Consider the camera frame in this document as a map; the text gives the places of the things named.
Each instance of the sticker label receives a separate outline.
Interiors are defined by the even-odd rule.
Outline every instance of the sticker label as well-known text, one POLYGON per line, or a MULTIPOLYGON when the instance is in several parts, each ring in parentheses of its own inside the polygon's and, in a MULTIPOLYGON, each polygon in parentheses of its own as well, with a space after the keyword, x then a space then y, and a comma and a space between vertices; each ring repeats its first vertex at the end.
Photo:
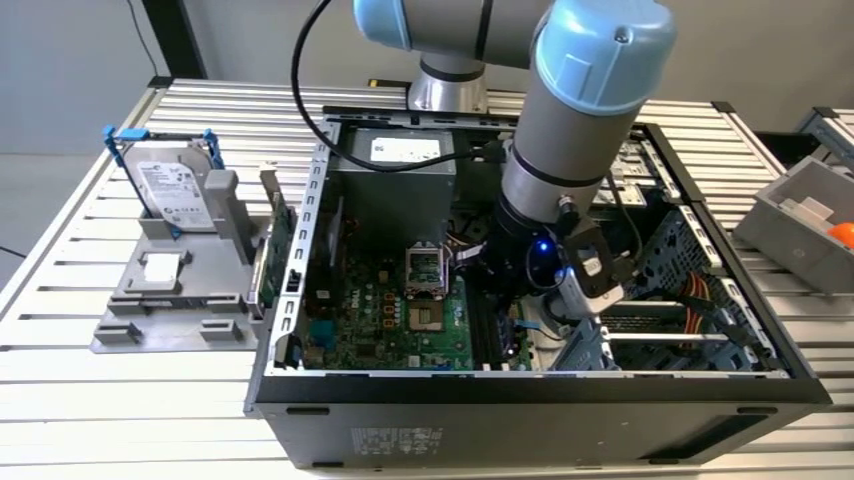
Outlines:
POLYGON ((442 443, 442 428, 351 428, 358 455, 435 455, 442 443))
POLYGON ((136 169, 165 220, 181 229, 214 228, 190 167, 181 163, 139 162, 136 169))
POLYGON ((178 253, 150 253, 146 255, 143 275, 147 282, 174 282, 182 256, 178 253))
POLYGON ((421 162, 442 154, 439 140, 426 138, 375 138, 371 141, 371 161, 421 162))

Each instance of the white wall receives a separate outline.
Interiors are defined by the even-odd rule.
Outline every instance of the white wall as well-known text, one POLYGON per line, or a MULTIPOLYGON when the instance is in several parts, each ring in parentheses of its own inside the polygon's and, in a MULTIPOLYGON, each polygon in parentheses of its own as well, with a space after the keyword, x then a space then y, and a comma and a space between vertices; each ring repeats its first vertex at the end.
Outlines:
MULTIPOLYGON (((757 129, 792 129, 816 105, 854 106, 854 0, 662 0, 680 40, 657 97, 730 101, 757 129)), ((287 83, 297 31, 315 0, 186 0, 217 78, 287 83)), ((309 40, 306 84, 409 80, 414 54, 362 38, 337 0, 309 40), (342 61, 355 64, 343 69, 342 61)), ((525 89, 527 73, 491 69, 493 88, 525 89)))
POLYGON ((95 155, 153 75, 124 0, 0 0, 0 153, 95 155))

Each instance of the gray storage bin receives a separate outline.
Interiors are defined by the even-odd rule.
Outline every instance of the gray storage bin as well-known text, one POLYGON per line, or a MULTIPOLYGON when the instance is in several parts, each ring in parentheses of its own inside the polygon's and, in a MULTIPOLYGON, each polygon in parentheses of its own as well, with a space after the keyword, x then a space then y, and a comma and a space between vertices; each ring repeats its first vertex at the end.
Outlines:
POLYGON ((808 158, 756 199, 736 236, 821 292, 854 293, 854 250, 826 233, 854 222, 854 179, 808 158))

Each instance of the aluminum extrusion table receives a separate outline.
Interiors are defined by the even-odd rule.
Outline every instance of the aluminum extrusion table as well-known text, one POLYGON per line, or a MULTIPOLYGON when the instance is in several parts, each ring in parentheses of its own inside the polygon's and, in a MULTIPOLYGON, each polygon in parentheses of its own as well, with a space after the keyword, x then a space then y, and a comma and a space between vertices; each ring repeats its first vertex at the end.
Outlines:
MULTIPOLYGON (((325 104, 406 106, 402 89, 313 88, 305 97, 317 116, 325 104)), ((493 93, 490 109, 518 114, 522 99, 493 93)), ((738 115, 726 104, 652 101, 640 121, 661 125, 717 220, 734 228, 753 194, 784 171, 738 115)), ((227 164, 245 179, 239 196, 250 209, 269 209, 261 183, 253 183, 266 161, 277 162, 287 201, 299 205, 315 140, 287 87, 177 80, 146 91, 123 126, 186 133, 213 128, 227 164)), ((140 235, 140 210, 124 173, 104 153, 0 294, 4 480, 854 477, 854 298, 817 296, 748 249, 740 250, 745 263, 830 391, 836 405, 826 412, 702 467, 298 472, 266 422, 243 417, 254 352, 96 356, 88 351, 140 235)))
MULTIPOLYGON (((816 107, 798 130, 812 133, 825 147, 826 154, 854 170, 854 110, 816 107)), ((814 155, 822 160, 822 152, 814 155)))

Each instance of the orange object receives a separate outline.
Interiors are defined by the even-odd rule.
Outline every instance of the orange object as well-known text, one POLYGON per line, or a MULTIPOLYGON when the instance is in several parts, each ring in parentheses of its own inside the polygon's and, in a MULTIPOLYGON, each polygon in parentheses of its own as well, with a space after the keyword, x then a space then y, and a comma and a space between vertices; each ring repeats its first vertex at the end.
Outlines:
POLYGON ((854 223, 841 223, 828 230, 828 235, 840 240, 846 247, 854 248, 854 223))

